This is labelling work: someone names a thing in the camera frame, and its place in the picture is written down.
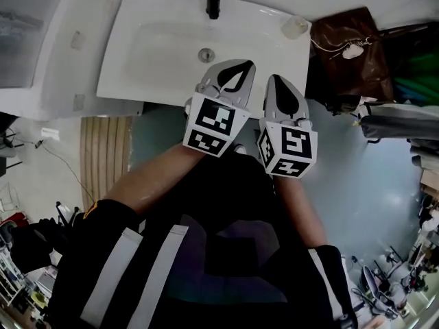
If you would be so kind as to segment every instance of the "wooden mat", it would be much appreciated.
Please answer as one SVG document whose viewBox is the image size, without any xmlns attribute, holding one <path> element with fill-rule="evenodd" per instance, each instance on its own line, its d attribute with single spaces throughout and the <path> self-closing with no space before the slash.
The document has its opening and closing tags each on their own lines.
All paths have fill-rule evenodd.
<svg viewBox="0 0 439 329">
<path fill-rule="evenodd" d="M 132 117 L 84 117 L 81 121 L 82 202 L 87 211 L 128 170 Z"/>
</svg>

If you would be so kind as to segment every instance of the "black shirt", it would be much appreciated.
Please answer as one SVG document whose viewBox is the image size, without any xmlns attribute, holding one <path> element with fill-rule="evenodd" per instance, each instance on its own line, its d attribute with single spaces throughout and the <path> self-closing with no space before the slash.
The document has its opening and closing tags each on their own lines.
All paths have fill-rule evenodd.
<svg viewBox="0 0 439 329">
<path fill-rule="evenodd" d="M 322 276 L 270 177 L 250 156 L 204 158 L 143 218 L 143 240 L 100 328 L 127 327 L 174 224 L 189 229 L 150 328 L 332 328 L 328 283 L 342 312 L 355 318 L 340 253 L 328 245 L 311 251 Z M 56 328 L 87 327 L 80 316 L 100 272 L 124 229 L 137 231 L 140 221 L 130 208 L 110 200 L 87 214 L 60 261 L 49 303 Z"/>
</svg>

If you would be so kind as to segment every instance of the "drain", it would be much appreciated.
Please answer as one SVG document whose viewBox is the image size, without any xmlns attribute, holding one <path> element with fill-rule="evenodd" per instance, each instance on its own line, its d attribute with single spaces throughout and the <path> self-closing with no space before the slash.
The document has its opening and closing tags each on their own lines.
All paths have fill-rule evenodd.
<svg viewBox="0 0 439 329">
<path fill-rule="evenodd" d="M 215 53 L 207 47 L 198 52 L 198 59 L 203 63 L 210 63 L 215 59 Z"/>
</svg>

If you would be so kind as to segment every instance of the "green cloth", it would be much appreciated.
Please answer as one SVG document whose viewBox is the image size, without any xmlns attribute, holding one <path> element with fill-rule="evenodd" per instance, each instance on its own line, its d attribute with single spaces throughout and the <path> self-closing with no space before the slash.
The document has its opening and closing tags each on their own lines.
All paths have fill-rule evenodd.
<svg viewBox="0 0 439 329">
<path fill-rule="evenodd" d="M 439 105 L 439 39 L 419 47 L 399 68 L 394 81 L 424 95 L 428 104 Z"/>
</svg>

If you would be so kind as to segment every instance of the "sink basin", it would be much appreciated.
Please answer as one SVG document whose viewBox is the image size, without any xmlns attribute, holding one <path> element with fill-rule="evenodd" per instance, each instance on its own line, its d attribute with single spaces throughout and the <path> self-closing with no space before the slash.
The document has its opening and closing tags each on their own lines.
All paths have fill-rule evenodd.
<svg viewBox="0 0 439 329">
<path fill-rule="evenodd" d="M 308 31 L 296 40 L 281 27 L 292 16 L 239 0 L 221 0 L 217 20 L 206 0 L 122 0 L 99 77 L 97 96 L 183 106 L 195 85 L 216 62 L 252 60 L 256 75 L 248 101 L 252 117 L 263 116 L 265 86 L 271 74 L 291 81 L 305 94 Z M 211 63 L 198 53 L 209 48 Z"/>
</svg>

